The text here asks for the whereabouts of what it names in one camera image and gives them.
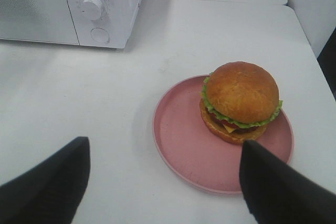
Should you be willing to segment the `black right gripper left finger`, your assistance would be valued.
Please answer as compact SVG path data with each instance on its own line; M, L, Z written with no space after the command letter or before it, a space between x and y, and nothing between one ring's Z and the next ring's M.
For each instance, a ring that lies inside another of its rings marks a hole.
M72 223L89 176L89 139L80 136L1 185L1 223Z

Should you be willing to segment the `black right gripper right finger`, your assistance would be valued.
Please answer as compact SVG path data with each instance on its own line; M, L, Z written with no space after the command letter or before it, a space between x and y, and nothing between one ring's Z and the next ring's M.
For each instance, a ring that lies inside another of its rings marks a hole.
M243 144L239 182L258 223L335 223L335 194L253 140Z

